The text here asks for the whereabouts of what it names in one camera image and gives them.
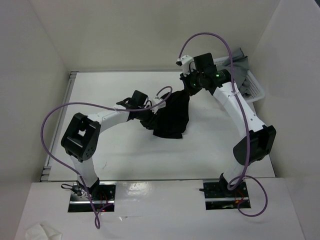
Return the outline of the black skirt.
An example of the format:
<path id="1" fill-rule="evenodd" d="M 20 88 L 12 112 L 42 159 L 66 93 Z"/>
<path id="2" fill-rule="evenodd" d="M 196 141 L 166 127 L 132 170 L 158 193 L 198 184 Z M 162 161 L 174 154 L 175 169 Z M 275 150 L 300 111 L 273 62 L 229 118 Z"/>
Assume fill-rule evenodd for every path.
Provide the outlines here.
<path id="1" fill-rule="evenodd" d="M 185 90 L 173 92 L 165 101 L 165 107 L 141 120 L 143 127 L 163 139 L 182 139 L 189 122 L 190 95 Z"/>

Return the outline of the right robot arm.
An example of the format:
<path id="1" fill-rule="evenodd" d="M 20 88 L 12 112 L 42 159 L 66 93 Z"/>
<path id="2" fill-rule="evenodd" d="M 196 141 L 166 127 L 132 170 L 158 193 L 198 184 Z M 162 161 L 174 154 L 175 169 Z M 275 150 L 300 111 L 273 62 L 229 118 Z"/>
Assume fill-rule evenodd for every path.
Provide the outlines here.
<path id="1" fill-rule="evenodd" d="M 182 68 L 180 80 L 184 90 L 194 96 L 202 89 L 224 107 L 234 122 L 240 140 L 233 147 L 234 163 L 223 172 L 219 179 L 219 192 L 231 196 L 243 181 L 248 167 L 261 161 L 272 149 L 276 129 L 267 126 L 252 111 L 238 90 L 230 71 L 217 69 L 210 53 L 196 57 L 181 56 L 176 64 Z"/>

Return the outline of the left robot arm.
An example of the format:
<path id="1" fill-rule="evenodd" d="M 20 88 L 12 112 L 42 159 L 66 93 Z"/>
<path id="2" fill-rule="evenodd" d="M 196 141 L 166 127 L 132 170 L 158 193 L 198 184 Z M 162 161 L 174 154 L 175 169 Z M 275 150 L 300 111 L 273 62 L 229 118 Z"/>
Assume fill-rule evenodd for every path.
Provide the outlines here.
<path id="1" fill-rule="evenodd" d="M 136 90 L 132 97 L 117 102 L 110 109 L 89 115 L 78 112 L 72 117 L 62 137 L 61 146 L 70 156 L 77 174 L 77 186 L 88 200 L 97 198 L 100 193 L 100 180 L 93 163 L 100 134 L 133 119 L 149 120 L 159 108 L 148 108 L 160 101 L 160 98 L 150 100 L 146 94 Z M 132 111 L 144 108 L 148 110 Z"/>

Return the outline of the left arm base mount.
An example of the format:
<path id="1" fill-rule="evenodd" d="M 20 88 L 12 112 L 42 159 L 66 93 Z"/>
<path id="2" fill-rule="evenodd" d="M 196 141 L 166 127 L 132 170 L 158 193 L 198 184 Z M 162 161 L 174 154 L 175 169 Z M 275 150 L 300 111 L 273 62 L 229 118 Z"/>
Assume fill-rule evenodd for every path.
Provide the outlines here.
<path id="1" fill-rule="evenodd" d="M 87 193 L 76 182 L 72 184 L 63 183 L 61 188 L 70 191 L 69 213 L 88 213 L 93 211 Z M 101 181 L 97 190 L 91 195 L 94 209 L 100 212 L 113 212 L 115 209 L 115 194 L 116 182 Z"/>

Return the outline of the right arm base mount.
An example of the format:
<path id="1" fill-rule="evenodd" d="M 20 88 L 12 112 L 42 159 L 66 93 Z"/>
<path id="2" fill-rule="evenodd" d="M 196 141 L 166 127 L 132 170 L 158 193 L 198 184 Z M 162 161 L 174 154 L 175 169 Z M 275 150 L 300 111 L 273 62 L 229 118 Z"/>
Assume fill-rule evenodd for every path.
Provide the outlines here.
<path id="1" fill-rule="evenodd" d="M 243 181 L 236 190 L 228 191 L 223 189 L 218 179 L 204 180 L 203 186 L 199 189 L 204 194 L 206 210 L 230 210 L 250 209 L 251 203 L 247 185 Z"/>

